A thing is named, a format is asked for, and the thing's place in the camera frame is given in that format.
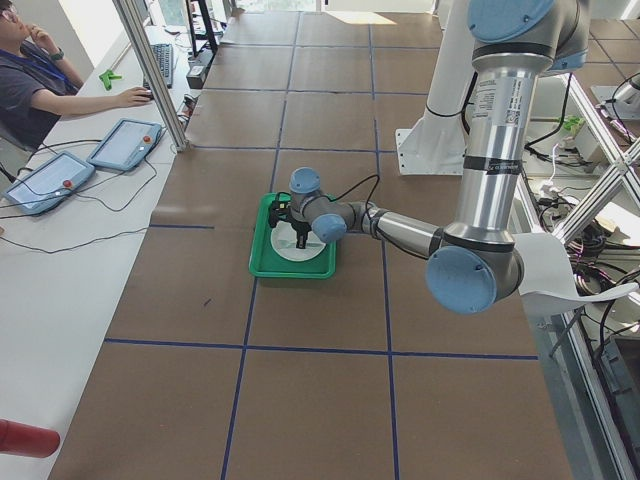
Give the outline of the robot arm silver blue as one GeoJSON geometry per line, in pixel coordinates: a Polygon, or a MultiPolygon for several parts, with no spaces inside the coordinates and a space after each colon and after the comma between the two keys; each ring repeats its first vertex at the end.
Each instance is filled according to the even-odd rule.
{"type": "Polygon", "coordinates": [[[525,266],[507,230],[522,170],[538,78],[581,67],[588,49],[587,1],[473,1],[466,27],[477,74],[469,144],[455,219],[438,228],[369,202],[329,199],[311,168],[290,179],[289,220],[324,243],[361,230],[426,261],[426,284],[445,308],[475,314],[514,293],[525,266]]]}

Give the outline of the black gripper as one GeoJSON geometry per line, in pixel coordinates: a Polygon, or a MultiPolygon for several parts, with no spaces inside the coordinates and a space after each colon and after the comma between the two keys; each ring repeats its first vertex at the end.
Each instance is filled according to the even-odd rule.
{"type": "Polygon", "coordinates": [[[305,249],[311,226],[307,222],[297,220],[294,217],[290,218],[290,224],[296,232],[296,248],[305,249]]]}

